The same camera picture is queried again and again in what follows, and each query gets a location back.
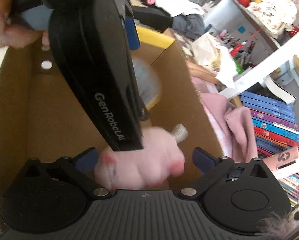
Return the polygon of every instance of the pink object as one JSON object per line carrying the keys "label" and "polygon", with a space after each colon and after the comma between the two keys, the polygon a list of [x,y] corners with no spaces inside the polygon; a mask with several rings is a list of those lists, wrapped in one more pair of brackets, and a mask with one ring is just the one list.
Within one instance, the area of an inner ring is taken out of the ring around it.
{"label": "pink object", "polygon": [[109,190],[141,189],[162,184],[184,172],[184,155],[173,135],[159,127],[143,130],[143,150],[114,152],[107,147],[94,172],[96,182]]}
{"label": "pink object", "polygon": [[248,163],[258,157],[251,112],[235,108],[226,97],[211,91],[211,83],[192,77],[200,91],[201,103],[222,146],[223,154],[235,162]]}
{"label": "pink object", "polygon": [[148,5],[152,5],[152,4],[155,3],[155,0],[147,0],[146,3],[147,3]]}

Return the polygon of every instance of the clutter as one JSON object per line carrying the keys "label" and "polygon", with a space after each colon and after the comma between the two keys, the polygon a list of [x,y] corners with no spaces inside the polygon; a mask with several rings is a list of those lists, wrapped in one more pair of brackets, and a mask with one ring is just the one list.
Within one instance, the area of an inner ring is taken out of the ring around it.
{"label": "clutter", "polygon": [[155,0],[156,7],[164,9],[171,17],[177,15],[198,14],[203,15],[205,12],[196,3],[189,0]]}
{"label": "clutter", "polygon": [[235,88],[233,77],[236,65],[226,47],[209,33],[192,44],[192,52],[198,65],[216,72],[216,79],[229,88]]}
{"label": "clutter", "polygon": [[96,182],[110,190],[141,189],[184,172],[184,155],[171,133],[159,127],[143,130],[144,149],[114,152],[107,147],[95,166]]}
{"label": "clutter", "polygon": [[196,40],[204,34],[205,25],[200,15],[178,15],[173,18],[172,29],[179,31],[192,40]]}
{"label": "clutter", "polygon": [[292,0],[252,2],[247,9],[261,21],[275,39],[283,33],[284,29],[292,29],[297,14],[297,8]]}

